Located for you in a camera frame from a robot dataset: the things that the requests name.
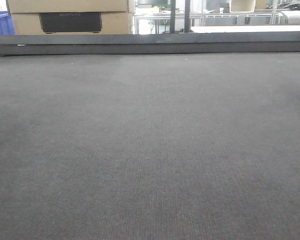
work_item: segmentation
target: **blue plastic crate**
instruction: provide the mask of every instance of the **blue plastic crate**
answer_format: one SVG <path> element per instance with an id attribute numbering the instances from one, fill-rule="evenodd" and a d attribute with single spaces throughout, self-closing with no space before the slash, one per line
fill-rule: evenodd
<path id="1" fill-rule="evenodd" d="M 15 35 L 16 30 L 12 17 L 7 11 L 0 11 L 0 35 Z"/>

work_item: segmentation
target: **white box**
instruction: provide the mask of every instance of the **white box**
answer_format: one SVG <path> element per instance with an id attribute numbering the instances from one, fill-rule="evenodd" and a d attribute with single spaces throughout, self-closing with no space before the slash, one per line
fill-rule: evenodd
<path id="1" fill-rule="evenodd" d="M 256 0 L 230 0 L 230 13 L 253 13 Z"/>

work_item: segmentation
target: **black metal rail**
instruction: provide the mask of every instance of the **black metal rail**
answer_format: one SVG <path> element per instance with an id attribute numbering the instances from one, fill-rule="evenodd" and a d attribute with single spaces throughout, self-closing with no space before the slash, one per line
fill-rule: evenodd
<path id="1" fill-rule="evenodd" d="M 300 32 L 0 36 L 0 55 L 300 52 Z"/>

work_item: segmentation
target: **cardboard box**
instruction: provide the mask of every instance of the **cardboard box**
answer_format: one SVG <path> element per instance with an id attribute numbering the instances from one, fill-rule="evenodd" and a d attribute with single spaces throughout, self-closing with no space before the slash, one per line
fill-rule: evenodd
<path id="1" fill-rule="evenodd" d="M 70 12 L 130 12 L 134 0 L 7 0 L 12 14 Z"/>
<path id="2" fill-rule="evenodd" d="M 253 13 L 256 0 L 230 0 L 230 13 Z"/>
<path id="3" fill-rule="evenodd" d="M 46 35 L 42 29 L 39 13 L 14 13 L 12 19 L 17 35 Z M 116 35 L 132 34 L 133 14 L 126 12 L 102 12 L 102 30 L 92 32 L 57 32 L 53 35 Z"/>
<path id="4" fill-rule="evenodd" d="M 268 0 L 256 0 L 255 8 L 256 9 L 265 9 L 267 6 Z"/>

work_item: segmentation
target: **metal pole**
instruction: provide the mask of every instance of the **metal pole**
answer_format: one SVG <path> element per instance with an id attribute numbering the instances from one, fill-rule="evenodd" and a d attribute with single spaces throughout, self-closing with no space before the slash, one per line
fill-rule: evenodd
<path id="1" fill-rule="evenodd" d="M 176 0 L 170 0 L 170 33 L 174 34 L 175 33 L 175 28 L 176 28 Z"/>
<path id="2" fill-rule="evenodd" d="M 191 0 L 185 0 L 184 8 L 184 32 L 190 33 L 190 11 L 191 11 Z"/>
<path id="3" fill-rule="evenodd" d="M 271 15 L 270 24 L 275 24 L 276 23 L 276 15 L 277 15 L 278 3 L 279 3 L 279 0 L 273 0 L 273 3 L 272 3 L 272 15 Z"/>
<path id="4" fill-rule="evenodd" d="M 204 26 L 204 0 L 201 0 L 201 22 L 200 22 L 200 26 Z"/>

